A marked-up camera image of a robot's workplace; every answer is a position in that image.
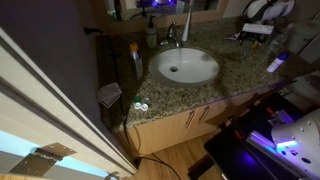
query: wall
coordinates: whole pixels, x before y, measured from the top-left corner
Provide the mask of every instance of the wall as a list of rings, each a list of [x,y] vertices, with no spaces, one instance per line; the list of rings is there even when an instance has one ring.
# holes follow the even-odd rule
[[[289,21],[312,19],[320,11],[319,0],[296,0],[296,4],[288,15]]]
[[[223,17],[235,17],[242,14],[243,9],[249,4],[251,0],[229,0],[226,11],[224,12]]]
[[[69,99],[94,123],[100,122],[96,100],[95,27],[87,0],[32,2],[2,0],[0,25]]]

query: wooden floor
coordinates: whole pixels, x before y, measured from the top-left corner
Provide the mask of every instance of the wooden floor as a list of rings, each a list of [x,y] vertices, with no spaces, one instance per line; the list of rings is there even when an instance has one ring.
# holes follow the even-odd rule
[[[179,174],[181,180],[189,180],[188,168],[196,161],[206,155],[203,148],[204,143],[213,137],[215,133],[211,133],[165,150],[156,152],[155,155],[162,161],[172,166]],[[132,177],[123,178],[122,180],[178,180],[176,175],[170,168],[147,159],[142,159],[138,172]],[[221,171],[217,166],[210,168],[199,180],[222,180]]]
[[[0,174],[0,180],[43,180],[43,179]]]

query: soap dispenser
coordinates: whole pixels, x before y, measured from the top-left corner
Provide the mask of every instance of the soap dispenser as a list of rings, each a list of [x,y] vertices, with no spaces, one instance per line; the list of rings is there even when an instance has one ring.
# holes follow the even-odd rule
[[[146,29],[147,43],[149,48],[154,48],[157,46],[157,29],[153,26],[152,18],[154,18],[154,16],[149,17],[149,24]]]

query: small container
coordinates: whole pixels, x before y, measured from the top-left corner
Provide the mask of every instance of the small container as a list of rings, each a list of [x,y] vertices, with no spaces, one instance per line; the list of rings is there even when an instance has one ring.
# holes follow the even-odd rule
[[[141,109],[141,103],[139,103],[139,102],[136,102],[136,103],[134,103],[134,105],[133,105],[133,107],[135,108],[135,109]]]
[[[149,48],[155,48],[157,46],[157,29],[153,26],[152,18],[154,18],[154,16],[150,16],[150,22],[146,29],[146,41],[148,43]]]
[[[142,110],[142,111],[147,111],[148,108],[149,108],[148,104],[142,104],[142,105],[141,105],[141,110]]]
[[[138,51],[138,44],[136,42],[130,43],[130,56],[131,65],[134,76],[137,80],[140,80],[143,75],[142,58]]]
[[[270,42],[270,44],[268,46],[269,50],[272,52],[275,52],[275,53],[281,51],[281,49],[283,49],[284,43],[287,41],[287,39],[288,39],[287,32],[277,34],[275,36],[275,38]]]
[[[274,72],[285,60],[287,60],[289,54],[286,52],[281,52],[277,58],[269,65],[267,68],[268,72]]]
[[[133,102],[136,103],[136,102],[141,102],[141,98],[139,96],[136,96],[133,98]]]
[[[148,106],[150,107],[150,103],[151,103],[151,101],[150,101],[150,99],[148,98],[148,97],[145,97],[145,98],[143,98],[142,100],[141,100],[141,103],[142,104],[148,104]]]

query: faucet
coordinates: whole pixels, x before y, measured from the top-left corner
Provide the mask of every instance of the faucet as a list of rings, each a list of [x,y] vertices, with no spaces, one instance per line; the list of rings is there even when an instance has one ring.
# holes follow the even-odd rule
[[[178,48],[181,47],[181,43],[177,39],[177,29],[175,26],[176,24],[177,23],[174,22],[169,26],[169,28],[167,29],[166,38],[160,42],[160,45],[167,45],[169,43],[174,43],[176,47]]]

